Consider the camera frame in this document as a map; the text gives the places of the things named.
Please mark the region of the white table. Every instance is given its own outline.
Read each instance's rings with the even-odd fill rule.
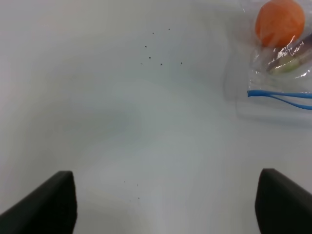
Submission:
[[[241,117],[224,95],[212,6],[239,8],[3,0],[0,211],[73,170],[76,234],[257,234],[262,168],[312,191],[311,126]]]

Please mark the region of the orange ping pong ball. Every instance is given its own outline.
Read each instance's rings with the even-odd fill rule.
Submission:
[[[271,0],[259,11],[255,33],[262,45],[284,47],[297,40],[305,25],[302,7],[294,0]]]

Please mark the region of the ziplock bag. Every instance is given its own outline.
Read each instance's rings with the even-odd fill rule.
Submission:
[[[248,97],[312,110],[312,2],[241,0],[254,44]]]

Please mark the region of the plastic bag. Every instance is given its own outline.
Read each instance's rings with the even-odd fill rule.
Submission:
[[[241,6],[254,38],[248,97],[312,110],[312,2],[242,0]]]

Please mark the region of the blue plastic strip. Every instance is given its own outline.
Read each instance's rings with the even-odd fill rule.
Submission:
[[[312,94],[307,93],[283,93],[283,92],[273,92],[273,91],[266,91],[266,90],[249,90],[247,91],[249,97],[251,96],[268,96],[268,95],[280,95],[280,96],[288,96],[288,97],[295,97],[295,98],[312,98]]]
[[[312,94],[304,94],[304,93],[281,93],[281,92],[272,92],[272,91],[265,91],[265,90],[249,90],[247,91],[247,94],[249,97],[252,96],[262,96],[262,97],[269,97],[274,98],[280,101],[283,101],[287,104],[290,104],[292,106],[305,109],[305,110],[312,110],[312,106],[307,105],[300,105],[294,102],[290,102],[278,97],[275,97],[274,95],[280,95],[280,96],[288,96],[288,97],[295,97],[295,98],[312,98]]]

